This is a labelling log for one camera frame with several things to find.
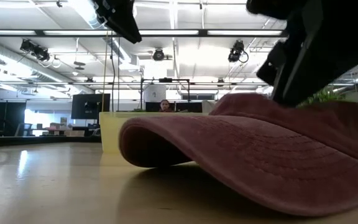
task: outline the ceiling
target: ceiling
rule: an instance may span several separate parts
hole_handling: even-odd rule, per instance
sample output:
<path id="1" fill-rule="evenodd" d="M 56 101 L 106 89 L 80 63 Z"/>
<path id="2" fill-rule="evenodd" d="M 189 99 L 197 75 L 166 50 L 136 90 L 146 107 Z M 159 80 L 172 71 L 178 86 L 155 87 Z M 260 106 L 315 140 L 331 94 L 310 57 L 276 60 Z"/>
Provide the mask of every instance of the ceiling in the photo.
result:
<path id="1" fill-rule="evenodd" d="M 0 29 L 91 29 L 86 21 L 87 0 L 60 1 L 48 0 L 4 0 L 0 1 Z M 139 29 L 284 29 L 285 22 L 263 16 L 255 16 L 246 11 L 246 0 L 137 0 L 135 1 L 135 20 Z M 24 39 L 48 48 L 53 57 L 58 58 L 43 63 L 48 70 L 67 77 L 68 80 L 83 82 L 93 78 L 111 82 L 113 71 L 119 70 L 118 57 L 113 53 L 109 59 L 110 47 L 102 38 L 79 38 L 78 49 L 75 38 L 60 37 L 0 37 L 0 46 L 37 63 L 19 48 Z M 188 78 L 194 82 L 216 82 L 224 78 L 230 82 L 258 81 L 255 72 L 266 59 L 278 38 L 235 38 L 235 37 L 144 37 L 138 44 L 125 39 L 117 39 L 123 51 L 139 58 L 136 67 L 120 66 L 121 81 L 139 82 L 145 69 L 157 67 L 167 69 L 168 77 Z M 249 53 L 247 63 L 229 63 L 227 56 L 236 40 L 242 40 Z M 166 55 L 175 55 L 174 60 L 155 63 L 151 60 L 156 48 L 163 49 Z M 84 70 L 76 70 L 74 61 L 84 62 Z M 87 87 L 90 90 L 102 86 Z M 206 89 L 217 88 L 206 86 Z M 240 87 L 240 89 L 257 88 Z"/>

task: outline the faded red hat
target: faded red hat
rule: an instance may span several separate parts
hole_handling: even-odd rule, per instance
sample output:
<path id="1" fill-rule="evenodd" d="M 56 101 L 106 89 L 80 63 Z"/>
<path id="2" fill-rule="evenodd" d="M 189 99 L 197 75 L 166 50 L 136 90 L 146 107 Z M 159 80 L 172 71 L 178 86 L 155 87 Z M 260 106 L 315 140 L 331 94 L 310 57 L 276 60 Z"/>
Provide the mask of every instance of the faded red hat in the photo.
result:
<path id="1" fill-rule="evenodd" d="M 294 109 L 231 94 L 210 116 L 132 118 L 119 146 L 140 167 L 195 161 L 241 195 L 281 212 L 323 216 L 358 207 L 358 103 Z"/>

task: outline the monitor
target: monitor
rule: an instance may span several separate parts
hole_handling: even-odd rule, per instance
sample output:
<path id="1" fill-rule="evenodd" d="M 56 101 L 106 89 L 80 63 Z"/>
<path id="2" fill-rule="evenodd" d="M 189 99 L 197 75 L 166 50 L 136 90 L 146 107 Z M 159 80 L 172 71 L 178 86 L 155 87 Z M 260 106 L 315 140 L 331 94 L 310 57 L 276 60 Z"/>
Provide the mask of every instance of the monitor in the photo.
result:
<path id="1" fill-rule="evenodd" d="M 79 94 L 73 96 L 72 119 L 98 119 L 102 111 L 103 94 Z M 104 94 L 103 111 L 110 111 L 110 94 Z"/>

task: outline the wooden table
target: wooden table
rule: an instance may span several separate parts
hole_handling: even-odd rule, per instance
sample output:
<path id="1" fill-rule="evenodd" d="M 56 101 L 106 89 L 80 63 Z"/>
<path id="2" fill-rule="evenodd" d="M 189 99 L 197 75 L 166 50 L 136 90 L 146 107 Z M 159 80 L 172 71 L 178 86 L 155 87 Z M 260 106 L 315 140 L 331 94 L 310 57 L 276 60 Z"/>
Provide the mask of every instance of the wooden table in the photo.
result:
<path id="1" fill-rule="evenodd" d="M 141 169 L 100 143 L 0 148 L 0 223 L 358 224 L 358 209 L 291 217 L 250 202 L 195 164 Z"/>

